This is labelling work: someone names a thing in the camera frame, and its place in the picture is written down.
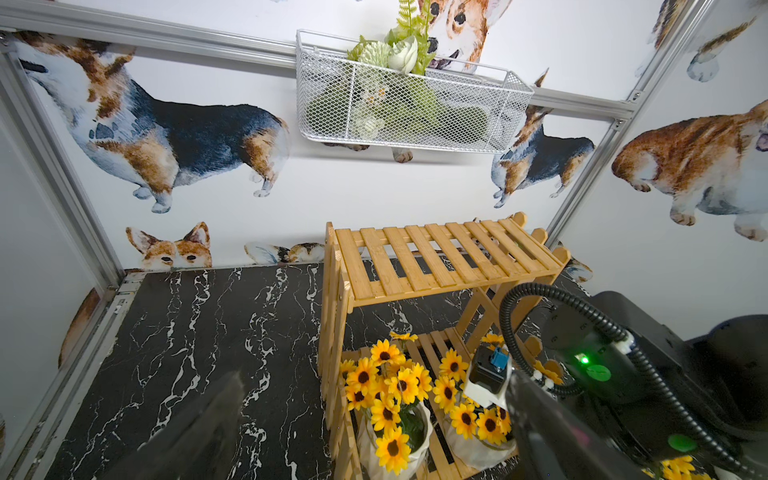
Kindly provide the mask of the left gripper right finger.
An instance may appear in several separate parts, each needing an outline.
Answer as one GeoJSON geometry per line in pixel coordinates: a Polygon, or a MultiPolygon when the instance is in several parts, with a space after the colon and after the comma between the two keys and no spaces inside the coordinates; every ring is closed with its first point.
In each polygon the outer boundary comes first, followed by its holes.
{"type": "Polygon", "coordinates": [[[505,400],[519,457],[510,479],[647,477],[524,372],[512,371],[505,400]]]}

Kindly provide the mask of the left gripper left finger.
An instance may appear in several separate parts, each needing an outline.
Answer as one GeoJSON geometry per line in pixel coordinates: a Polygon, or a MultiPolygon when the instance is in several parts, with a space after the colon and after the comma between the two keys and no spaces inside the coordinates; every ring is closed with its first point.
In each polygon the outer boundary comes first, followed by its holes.
{"type": "Polygon", "coordinates": [[[238,448],[245,388],[224,375],[103,479],[226,479],[238,448]]]}

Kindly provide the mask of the sunflower pot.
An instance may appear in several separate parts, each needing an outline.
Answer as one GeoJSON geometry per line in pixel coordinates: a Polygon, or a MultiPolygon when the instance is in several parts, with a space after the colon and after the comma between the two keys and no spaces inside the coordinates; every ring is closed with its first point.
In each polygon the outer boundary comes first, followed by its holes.
{"type": "Polygon", "coordinates": [[[392,332],[368,353],[341,363],[343,393],[347,409],[359,418],[357,446],[369,479],[414,479],[426,467],[432,377],[407,356],[416,340],[392,332]]]}
{"type": "MultiPolygon", "coordinates": [[[[498,334],[485,335],[480,345],[500,347],[508,355],[498,334]]],[[[511,457],[516,442],[505,408],[484,409],[463,393],[474,354],[466,360],[453,349],[446,352],[434,384],[434,399],[444,414],[443,433],[454,456],[469,467],[485,470],[511,457]]]]}
{"type": "Polygon", "coordinates": [[[713,480],[713,477],[694,464],[692,456],[663,460],[652,467],[643,468],[642,472],[651,479],[713,480]]]}

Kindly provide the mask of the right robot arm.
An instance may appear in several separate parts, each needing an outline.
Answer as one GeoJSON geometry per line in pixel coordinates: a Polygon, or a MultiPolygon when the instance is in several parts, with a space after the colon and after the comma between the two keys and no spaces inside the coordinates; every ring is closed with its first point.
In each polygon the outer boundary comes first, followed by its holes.
{"type": "Polygon", "coordinates": [[[518,365],[505,403],[530,472],[551,458],[570,478],[629,479],[692,454],[740,479],[766,477],[765,315],[684,340],[620,293],[585,299],[540,283],[513,287],[499,314],[518,365]],[[556,304],[541,333],[566,384],[552,384],[521,352],[512,314],[527,297],[556,304]]]}

